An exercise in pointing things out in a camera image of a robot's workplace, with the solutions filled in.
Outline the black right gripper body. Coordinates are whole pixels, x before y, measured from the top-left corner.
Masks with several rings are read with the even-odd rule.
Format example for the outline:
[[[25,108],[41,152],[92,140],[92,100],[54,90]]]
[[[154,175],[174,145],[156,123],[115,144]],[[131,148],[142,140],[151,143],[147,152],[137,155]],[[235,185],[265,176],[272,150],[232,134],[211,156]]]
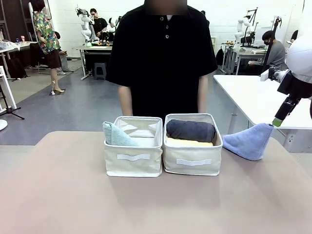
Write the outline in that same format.
[[[301,97],[289,94],[275,114],[275,119],[283,121],[293,111],[301,99]]]

